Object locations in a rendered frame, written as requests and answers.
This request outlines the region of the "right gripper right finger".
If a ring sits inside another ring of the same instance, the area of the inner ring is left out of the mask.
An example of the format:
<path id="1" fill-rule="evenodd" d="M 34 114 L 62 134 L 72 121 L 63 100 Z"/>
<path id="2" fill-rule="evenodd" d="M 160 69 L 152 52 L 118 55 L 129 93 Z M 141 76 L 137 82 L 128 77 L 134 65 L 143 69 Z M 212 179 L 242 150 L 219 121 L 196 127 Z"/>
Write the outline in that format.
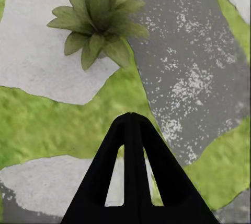
<path id="1" fill-rule="evenodd" d="M 131 116 L 139 224 L 219 224 L 152 122 L 141 114 Z M 163 206 L 152 205 L 145 157 Z"/>

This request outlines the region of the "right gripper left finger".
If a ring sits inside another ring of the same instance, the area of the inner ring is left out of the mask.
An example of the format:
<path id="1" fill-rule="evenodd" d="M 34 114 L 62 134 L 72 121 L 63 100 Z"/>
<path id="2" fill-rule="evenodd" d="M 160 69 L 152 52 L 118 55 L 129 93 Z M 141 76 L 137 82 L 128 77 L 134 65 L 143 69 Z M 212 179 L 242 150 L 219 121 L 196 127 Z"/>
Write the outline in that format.
<path id="1" fill-rule="evenodd" d="M 124 145 L 124 205 L 105 206 L 119 148 Z M 139 224 L 132 116 L 114 119 L 60 224 Z"/>

